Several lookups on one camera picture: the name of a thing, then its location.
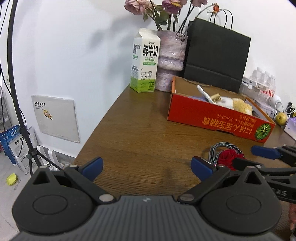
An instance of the red rose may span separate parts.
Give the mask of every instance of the red rose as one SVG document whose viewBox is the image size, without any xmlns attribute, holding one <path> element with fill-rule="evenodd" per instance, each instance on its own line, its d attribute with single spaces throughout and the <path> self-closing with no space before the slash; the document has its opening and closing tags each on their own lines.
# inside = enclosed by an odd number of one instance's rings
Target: red rose
<svg viewBox="0 0 296 241">
<path fill-rule="evenodd" d="M 232 161 L 234 158 L 244 158 L 243 154 L 237 154 L 237 152 L 233 149 L 222 151 L 218 157 L 218 164 L 223 164 L 228 167 L 230 170 L 235 171 L 234 167 L 232 166 Z"/>
</svg>

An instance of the wrapped vase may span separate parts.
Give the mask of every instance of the wrapped vase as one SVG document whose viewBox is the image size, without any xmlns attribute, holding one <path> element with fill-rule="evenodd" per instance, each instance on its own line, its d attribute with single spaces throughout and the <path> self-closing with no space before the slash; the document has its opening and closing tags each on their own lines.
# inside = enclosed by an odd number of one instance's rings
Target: wrapped vase
<svg viewBox="0 0 296 241">
<path fill-rule="evenodd" d="M 155 89 L 170 92 L 172 78 L 184 68 L 183 62 L 188 37 L 172 31 L 158 31 L 160 50 Z"/>
</svg>

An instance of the yellow sticker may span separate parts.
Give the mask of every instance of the yellow sticker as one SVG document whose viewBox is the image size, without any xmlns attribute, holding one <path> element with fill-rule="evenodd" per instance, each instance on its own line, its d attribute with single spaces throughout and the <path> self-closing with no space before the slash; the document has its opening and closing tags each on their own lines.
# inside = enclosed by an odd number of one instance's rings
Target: yellow sticker
<svg viewBox="0 0 296 241">
<path fill-rule="evenodd" d="M 44 110 L 44 115 L 52 120 L 52 115 L 47 110 Z"/>
</svg>

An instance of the black tripod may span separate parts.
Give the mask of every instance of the black tripod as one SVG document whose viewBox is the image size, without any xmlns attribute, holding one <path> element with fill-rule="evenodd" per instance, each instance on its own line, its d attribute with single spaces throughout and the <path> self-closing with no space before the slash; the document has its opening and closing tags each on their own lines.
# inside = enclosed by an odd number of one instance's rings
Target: black tripod
<svg viewBox="0 0 296 241">
<path fill-rule="evenodd" d="M 41 156 L 44 160 L 49 162 L 51 165 L 56 167 L 57 169 L 61 170 L 59 166 L 57 166 L 55 163 L 53 163 L 51 160 L 49 160 L 46 156 L 44 156 L 42 153 L 37 151 L 36 148 L 33 147 L 31 140 L 28 135 L 27 127 L 24 124 L 24 120 L 22 118 L 22 113 L 20 110 L 20 106 L 17 100 L 17 93 L 15 89 L 15 80 L 13 76 L 13 65 L 12 65 L 12 33 L 13 33 L 13 25 L 15 21 L 15 11 L 17 8 L 17 2 L 18 0 L 13 0 L 11 12 L 10 12 L 10 18 L 9 18 L 9 24 L 8 24 L 8 33 L 7 33 L 7 65 L 8 65 L 8 76 L 9 76 L 9 83 L 10 83 L 10 89 L 11 89 L 11 97 L 13 100 L 13 105 L 15 107 L 15 112 L 17 115 L 17 119 L 20 124 L 20 134 L 24 137 L 28 148 L 29 152 L 28 155 L 26 156 L 29 159 L 29 167 L 30 167 L 30 174 L 32 176 L 33 171 L 32 171 L 32 162 L 31 160 L 34 159 L 36 162 L 37 166 L 41 166 L 41 162 L 38 159 L 38 156 Z"/>
</svg>

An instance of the milk carton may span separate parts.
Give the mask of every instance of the milk carton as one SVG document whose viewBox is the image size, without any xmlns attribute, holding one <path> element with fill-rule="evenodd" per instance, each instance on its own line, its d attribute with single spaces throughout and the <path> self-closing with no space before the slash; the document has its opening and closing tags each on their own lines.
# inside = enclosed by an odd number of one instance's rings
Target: milk carton
<svg viewBox="0 0 296 241">
<path fill-rule="evenodd" d="M 157 71 L 160 38 L 157 32 L 140 28 L 133 41 L 131 88 L 138 93 L 153 92 Z"/>
</svg>

